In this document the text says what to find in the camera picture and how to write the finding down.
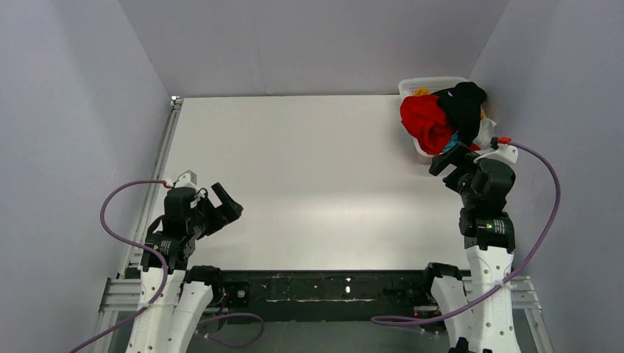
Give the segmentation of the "black t shirt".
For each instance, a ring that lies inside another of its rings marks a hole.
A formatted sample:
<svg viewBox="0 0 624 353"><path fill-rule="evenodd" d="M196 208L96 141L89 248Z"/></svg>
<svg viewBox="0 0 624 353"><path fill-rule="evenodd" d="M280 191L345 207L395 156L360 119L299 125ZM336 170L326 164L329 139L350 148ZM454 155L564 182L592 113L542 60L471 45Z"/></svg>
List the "black t shirt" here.
<svg viewBox="0 0 624 353"><path fill-rule="evenodd" d="M472 144L481 125L481 105L487 99L485 90L474 82L459 82L433 95L438 97L437 104L458 133L458 140L467 146Z"/></svg>

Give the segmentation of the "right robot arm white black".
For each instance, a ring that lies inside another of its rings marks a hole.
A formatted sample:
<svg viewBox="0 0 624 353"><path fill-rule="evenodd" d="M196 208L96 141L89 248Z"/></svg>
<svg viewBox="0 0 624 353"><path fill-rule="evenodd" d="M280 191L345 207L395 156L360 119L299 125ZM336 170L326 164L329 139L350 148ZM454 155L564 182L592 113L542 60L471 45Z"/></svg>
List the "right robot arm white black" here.
<svg viewBox="0 0 624 353"><path fill-rule="evenodd" d="M429 263L430 294L444 316L451 352L518 352L514 332L511 289L504 278L511 273L516 248L514 225L504 208L516 175L511 164L517 151L505 138L492 138L480 154L463 143L433 157L430 174L437 176L452 165L444 185L462 201L458 228L469 262L469 303L461 272L452 265Z"/></svg>

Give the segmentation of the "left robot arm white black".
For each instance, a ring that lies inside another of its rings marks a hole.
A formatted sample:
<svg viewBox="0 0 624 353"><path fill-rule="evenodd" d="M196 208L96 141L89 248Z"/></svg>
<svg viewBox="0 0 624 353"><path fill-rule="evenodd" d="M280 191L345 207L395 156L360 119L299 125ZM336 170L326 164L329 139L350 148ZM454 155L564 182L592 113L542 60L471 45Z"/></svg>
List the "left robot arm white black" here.
<svg viewBox="0 0 624 353"><path fill-rule="evenodd" d="M182 352L188 347L203 310L221 289L213 266L188 268L196 242L238 220L243 207L216 183L199 188L187 170L166 181L163 213L146 229L139 263L139 315L134 319L127 352Z"/></svg>

